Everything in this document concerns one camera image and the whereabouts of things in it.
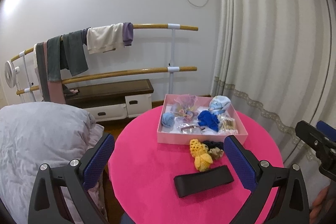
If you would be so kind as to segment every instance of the white barre bracket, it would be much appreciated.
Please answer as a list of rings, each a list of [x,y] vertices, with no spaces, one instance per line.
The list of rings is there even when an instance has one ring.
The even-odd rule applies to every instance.
[[[180,67],[168,67],[168,72],[179,72]]]
[[[171,23],[168,23],[168,29],[169,30],[171,30],[171,29],[179,30],[180,28],[181,28],[180,24],[171,24]]]
[[[26,77],[27,77],[27,84],[29,86],[29,88],[27,88],[29,91],[30,91],[30,87],[32,86],[31,83],[30,83],[30,80],[29,80],[29,76],[28,76],[28,70],[27,70],[27,65],[26,65],[26,58],[25,58],[25,52],[20,52],[20,57],[22,57],[22,61],[23,61],[23,65],[24,65],[24,68],[25,68],[25,72],[26,72]],[[36,102],[36,99],[35,99],[35,95],[32,91],[30,91],[31,93],[31,98],[33,99],[33,102]]]

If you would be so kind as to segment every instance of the pink round table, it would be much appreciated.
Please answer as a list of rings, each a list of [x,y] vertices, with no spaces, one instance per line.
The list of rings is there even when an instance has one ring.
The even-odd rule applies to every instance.
[[[196,173],[187,145],[157,143],[162,107],[147,111],[130,122],[115,143],[109,159],[115,197],[136,224],[227,224],[250,194],[224,155],[211,166],[227,165],[234,182],[179,198],[174,177]],[[244,147],[258,160],[283,167],[279,149],[267,131],[253,119],[238,113],[248,137]],[[256,223],[262,223],[276,195],[273,188]]]

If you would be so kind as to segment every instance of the purple cloth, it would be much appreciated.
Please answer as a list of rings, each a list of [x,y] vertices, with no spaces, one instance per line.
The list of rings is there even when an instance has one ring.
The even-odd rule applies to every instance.
[[[125,22],[123,26],[123,41],[125,46],[131,46],[133,42],[133,24]]]
[[[87,34],[87,30],[88,30],[89,28],[86,28],[86,29],[82,30],[82,32],[81,32],[82,43],[83,43],[83,45],[86,45],[86,46],[87,46],[86,34]]]

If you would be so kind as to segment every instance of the metal screw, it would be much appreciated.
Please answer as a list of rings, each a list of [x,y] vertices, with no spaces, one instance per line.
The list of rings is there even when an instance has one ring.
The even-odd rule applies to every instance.
[[[293,169],[299,171],[300,170],[300,166],[298,166],[297,164],[293,164]]]
[[[70,161],[70,165],[71,166],[76,166],[78,163],[79,163],[78,160],[72,160],[72,161]]]
[[[48,168],[48,166],[46,164],[42,164],[41,167],[40,167],[40,169],[42,171],[46,170],[47,168]]]
[[[266,161],[266,160],[262,160],[262,161],[260,162],[260,164],[261,164],[261,166],[263,166],[263,167],[269,167],[269,162]]]

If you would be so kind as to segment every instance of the white curtain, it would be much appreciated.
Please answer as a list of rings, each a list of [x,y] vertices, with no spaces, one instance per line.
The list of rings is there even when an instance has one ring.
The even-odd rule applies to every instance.
[[[222,0],[212,95],[231,97],[259,122],[285,166],[296,155],[310,202],[329,181],[294,128],[300,120],[316,125],[334,107],[334,21],[332,0]]]

